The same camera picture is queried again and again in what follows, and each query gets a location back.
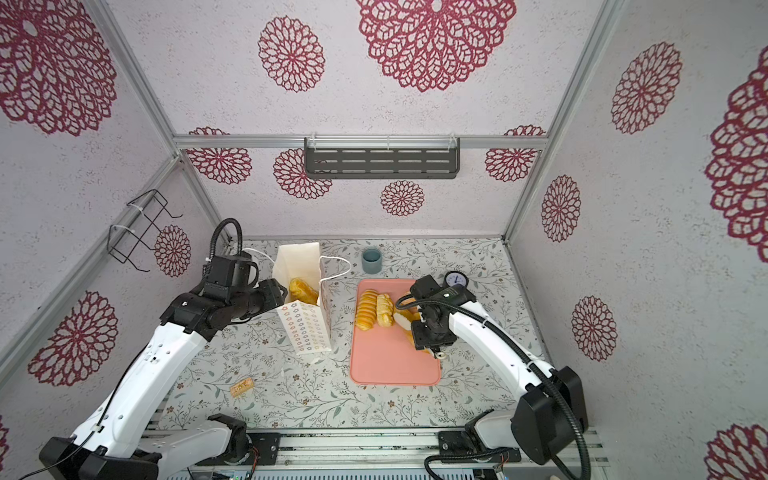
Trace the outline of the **sesame fake bread roll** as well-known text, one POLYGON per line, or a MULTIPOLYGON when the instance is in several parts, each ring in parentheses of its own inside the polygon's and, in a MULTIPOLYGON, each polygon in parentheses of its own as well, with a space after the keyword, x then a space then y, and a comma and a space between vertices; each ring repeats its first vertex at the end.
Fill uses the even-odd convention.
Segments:
POLYGON ((375 290, 365 290, 356 305, 355 326, 361 331, 368 331, 377 324, 378 293, 375 290))

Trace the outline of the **pink tray mat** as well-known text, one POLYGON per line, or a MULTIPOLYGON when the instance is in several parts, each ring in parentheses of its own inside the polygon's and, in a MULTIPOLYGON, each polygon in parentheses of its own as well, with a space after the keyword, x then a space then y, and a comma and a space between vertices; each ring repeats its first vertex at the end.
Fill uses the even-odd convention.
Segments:
POLYGON ((441 379, 438 359, 416 350, 400 326, 354 327, 350 377, 359 385, 434 386, 441 379))

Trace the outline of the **grey wall shelf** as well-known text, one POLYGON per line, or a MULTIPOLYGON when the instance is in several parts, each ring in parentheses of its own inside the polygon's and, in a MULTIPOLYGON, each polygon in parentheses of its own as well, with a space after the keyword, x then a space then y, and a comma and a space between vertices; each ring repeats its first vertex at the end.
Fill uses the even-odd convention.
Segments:
POLYGON ((304 140, 304 170, 313 180, 445 180, 460 170, 460 140, 435 146, 392 140, 345 145, 304 140))

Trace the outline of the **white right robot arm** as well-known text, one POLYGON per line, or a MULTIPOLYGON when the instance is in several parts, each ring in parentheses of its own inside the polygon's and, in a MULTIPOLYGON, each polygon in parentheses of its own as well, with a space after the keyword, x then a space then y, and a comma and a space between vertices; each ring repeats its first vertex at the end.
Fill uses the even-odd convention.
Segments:
POLYGON ((473 453, 448 454, 445 460, 502 456, 517 449, 538 465, 554 463, 569 479, 591 477, 584 388, 574 370, 557 369, 530 353, 478 302, 460 303, 446 293, 399 301, 420 311, 421 320, 411 324, 417 349, 438 355, 452 340, 461 339, 517 395, 512 413, 488 411, 466 425, 475 441, 473 453))

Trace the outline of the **ridged yellow fake bread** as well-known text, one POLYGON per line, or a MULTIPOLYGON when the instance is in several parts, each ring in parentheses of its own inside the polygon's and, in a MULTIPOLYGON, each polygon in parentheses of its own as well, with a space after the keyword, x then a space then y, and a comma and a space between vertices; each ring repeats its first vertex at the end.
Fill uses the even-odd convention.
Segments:
POLYGON ((289 283, 289 293, 295 301, 308 305, 316 305, 319 292, 302 278, 292 278, 289 283))

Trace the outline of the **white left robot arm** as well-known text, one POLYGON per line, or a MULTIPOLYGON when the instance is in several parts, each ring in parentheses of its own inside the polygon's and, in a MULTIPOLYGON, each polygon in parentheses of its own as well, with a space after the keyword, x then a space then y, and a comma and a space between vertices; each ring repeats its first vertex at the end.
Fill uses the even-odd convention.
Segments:
POLYGON ((252 449, 247 427, 225 414, 163 440, 142 437, 179 375, 218 332, 281 307, 287 294, 267 279, 227 299, 200 291, 177 296, 104 402, 70 436, 47 441, 39 454, 42 470, 56 479, 164 479, 208 459, 246 461, 252 449))

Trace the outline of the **white printed paper bag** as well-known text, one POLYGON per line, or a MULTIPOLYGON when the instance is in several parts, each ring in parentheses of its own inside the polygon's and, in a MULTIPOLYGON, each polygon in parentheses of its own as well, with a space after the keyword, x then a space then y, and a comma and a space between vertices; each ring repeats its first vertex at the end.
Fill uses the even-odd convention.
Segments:
POLYGON ((268 259, 272 277, 288 290, 277 313, 295 352, 316 355, 331 351, 328 284, 350 273, 352 263, 324 255, 318 242, 281 245, 275 257, 255 248, 245 251, 268 259))

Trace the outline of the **small wooden block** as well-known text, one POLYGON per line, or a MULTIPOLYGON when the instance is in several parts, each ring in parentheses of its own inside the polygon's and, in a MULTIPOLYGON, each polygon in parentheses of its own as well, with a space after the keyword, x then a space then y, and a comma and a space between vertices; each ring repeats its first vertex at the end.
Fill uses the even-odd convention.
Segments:
POLYGON ((240 397, 254 387, 252 378, 245 378, 230 387, 230 394, 233 398, 240 397))

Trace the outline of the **teal ceramic cup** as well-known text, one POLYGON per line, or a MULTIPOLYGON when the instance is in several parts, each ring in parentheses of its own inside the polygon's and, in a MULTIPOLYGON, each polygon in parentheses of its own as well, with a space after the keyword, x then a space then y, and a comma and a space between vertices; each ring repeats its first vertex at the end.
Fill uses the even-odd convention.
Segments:
POLYGON ((382 263, 383 256, 378 248, 368 247, 361 254, 361 266, 366 274, 375 275, 380 273, 382 263))

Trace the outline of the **metal base rail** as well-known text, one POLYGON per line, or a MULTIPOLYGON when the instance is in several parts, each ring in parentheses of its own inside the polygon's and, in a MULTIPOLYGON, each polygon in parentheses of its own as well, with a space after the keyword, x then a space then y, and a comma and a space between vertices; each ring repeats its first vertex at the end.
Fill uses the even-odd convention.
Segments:
POLYGON ((424 461, 442 479, 562 479, 552 463, 505 453, 466 461, 461 427, 253 429, 250 455, 240 464, 203 460, 172 479, 428 479, 424 461))

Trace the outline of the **small black alarm clock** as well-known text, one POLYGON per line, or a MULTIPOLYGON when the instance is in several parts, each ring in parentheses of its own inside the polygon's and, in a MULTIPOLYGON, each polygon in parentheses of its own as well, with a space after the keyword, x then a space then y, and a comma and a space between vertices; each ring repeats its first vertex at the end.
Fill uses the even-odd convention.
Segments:
POLYGON ((443 285, 451 288, 467 289, 469 286, 469 278, 461 271, 451 270, 444 275, 443 285))

